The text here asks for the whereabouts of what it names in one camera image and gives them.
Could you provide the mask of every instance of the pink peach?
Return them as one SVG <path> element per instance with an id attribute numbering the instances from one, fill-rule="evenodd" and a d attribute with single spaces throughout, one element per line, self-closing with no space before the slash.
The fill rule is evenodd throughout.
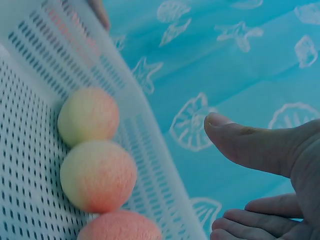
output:
<path id="1" fill-rule="evenodd" d="M 162 234 L 148 218 L 120 210 L 94 219 L 80 231 L 77 240 L 162 240 Z"/>
<path id="2" fill-rule="evenodd" d="M 60 168 L 62 189 L 79 209 L 106 213 L 119 209 L 131 196 L 137 180 L 132 157 L 109 140 L 77 145 Z"/>
<path id="3" fill-rule="evenodd" d="M 57 124 L 70 147 L 90 140 L 110 140 L 119 125 L 118 106 L 103 89 L 81 88 L 63 104 Z"/>

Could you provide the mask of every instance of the seashell print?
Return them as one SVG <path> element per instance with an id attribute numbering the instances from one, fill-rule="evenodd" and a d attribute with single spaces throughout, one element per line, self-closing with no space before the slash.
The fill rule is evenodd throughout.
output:
<path id="1" fill-rule="evenodd" d="M 211 225 L 217 219 L 222 204 L 207 197 L 195 197 L 191 198 L 190 201 L 200 224 L 209 237 L 212 232 Z"/>
<path id="2" fill-rule="evenodd" d="M 308 104 L 302 102 L 286 103 L 274 113 L 268 128 L 295 128 L 319 118 L 320 113 Z"/>
<path id="3" fill-rule="evenodd" d="M 308 35 L 304 35 L 294 46 L 301 69 L 310 67 L 318 58 L 315 44 Z"/>
<path id="4" fill-rule="evenodd" d="M 164 1 L 157 9 L 156 16 L 161 23 L 172 23 L 181 18 L 182 15 L 189 13 L 188 7 L 179 1 Z"/>
<path id="5" fill-rule="evenodd" d="M 209 113 L 217 112 L 208 106 L 204 93 L 191 98 L 174 117 L 169 132 L 182 147 L 193 152 L 206 149 L 212 145 L 204 129 L 204 120 Z"/>
<path id="6" fill-rule="evenodd" d="M 304 24 L 320 25 L 320 2 L 297 6 L 295 15 Z"/>

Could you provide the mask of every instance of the plastic basket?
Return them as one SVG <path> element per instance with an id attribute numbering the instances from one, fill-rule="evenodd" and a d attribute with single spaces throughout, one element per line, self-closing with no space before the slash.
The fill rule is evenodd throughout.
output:
<path id="1" fill-rule="evenodd" d="M 68 148 L 57 117 L 81 86 L 118 103 L 115 140 L 139 173 L 124 208 L 156 221 L 165 239 L 205 239 L 147 100 L 87 3 L 2 0 L 0 23 L 0 240 L 75 240 L 94 217 L 59 182 Z"/>

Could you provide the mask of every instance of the blue tablecloth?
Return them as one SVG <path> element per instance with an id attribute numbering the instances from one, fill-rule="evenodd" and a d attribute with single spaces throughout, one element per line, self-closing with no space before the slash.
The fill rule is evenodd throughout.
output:
<path id="1" fill-rule="evenodd" d="M 110 35 L 145 92 L 205 231 L 230 208 L 293 191 L 225 159 L 203 130 L 219 112 L 286 128 L 320 117 L 320 2 L 106 0 Z"/>

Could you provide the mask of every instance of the hand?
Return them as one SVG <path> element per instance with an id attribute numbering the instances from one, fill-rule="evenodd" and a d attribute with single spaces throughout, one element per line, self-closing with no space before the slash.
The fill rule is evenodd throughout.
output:
<path id="1" fill-rule="evenodd" d="M 225 212 L 212 224 L 211 240 L 320 240 L 320 120 L 268 130 L 211 113 L 204 128 L 229 160 L 290 178 L 296 192 Z"/>
<path id="2" fill-rule="evenodd" d="M 108 18 L 108 14 L 105 10 L 105 6 L 102 3 L 102 0 L 87 0 L 87 1 L 90 7 L 92 8 L 92 10 L 94 11 L 95 15 L 97 16 L 97 18 L 99 19 L 102 26 L 107 31 L 109 31 L 111 24 Z"/>

